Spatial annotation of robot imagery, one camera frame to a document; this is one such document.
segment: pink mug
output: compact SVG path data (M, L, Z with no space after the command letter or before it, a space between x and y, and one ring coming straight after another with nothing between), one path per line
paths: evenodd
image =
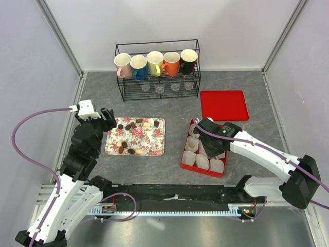
M114 64L117 68L117 76L119 78L129 78L133 76L133 68L130 66L130 59L128 53L120 53L115 56Z

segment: white paper cup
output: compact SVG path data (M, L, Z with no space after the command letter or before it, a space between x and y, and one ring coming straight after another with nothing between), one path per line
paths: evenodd
M185 165L193 166L196 154L191 151L184 151L181 162Z
M199 147L199 139L194 138L192 136L187 137L187 141L185 144L185 150L191 151L191 152L196 152Z
M207 157L203 156L202 154L197 154L195 156L195 162L199 168L209 170L209 160Z
M207 153L206 153L206 151L205 151L205 148L204 148L203 145L202 145L201 140L199 141L199 154L201 154L201 155L203 155L203 156L205 156L205 157L208 157L208 156L207 156Z
M199 134L194 134L194 133L193 133L194 128L195 128L195 124L192 124L192 125L190 126L190 129L189 129L189 134L190 134L190 136L193 136L193 137L195 137L195 138L199 138L199 137L200 137Z
M224 172L224 162L221 160L210 159L210 170L223 173Z
M225 158L225 152L221 153L220 155L217 155L217 158Z

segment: floral tray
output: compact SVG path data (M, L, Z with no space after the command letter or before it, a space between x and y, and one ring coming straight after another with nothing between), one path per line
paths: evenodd
M161 156L165 151L165 120L163 118L138 118L138 117L117 117L117 125L123 125L123 129L115 128L108 132L105 153L108 155L141 155L141 156ZM136 128L126 130L125 127L133 122ZM145 127L144 123L150 123L150 127ZM127 148L119 153L118 142L126 142ZM133 149L134 154L130 154L128 149Z

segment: orange mug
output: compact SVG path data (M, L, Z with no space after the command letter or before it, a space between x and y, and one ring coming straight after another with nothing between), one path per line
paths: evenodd
M175 76L179 71L180 55L176 52L168 52L163 57L161 71L168 76Z

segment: wire rack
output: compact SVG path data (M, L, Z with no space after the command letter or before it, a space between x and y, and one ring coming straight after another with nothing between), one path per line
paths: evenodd
M156 77L149 74L144 80L117 78L123 102L128 100L198 97L201 83L200 46L198 39L117 44L115 55L126 52L131 56L138 54L146 56L153 50L165 54L172 51L181 52L184 49L192 49L198 53L198 59L190 75L178 73L174 77L165 74Z

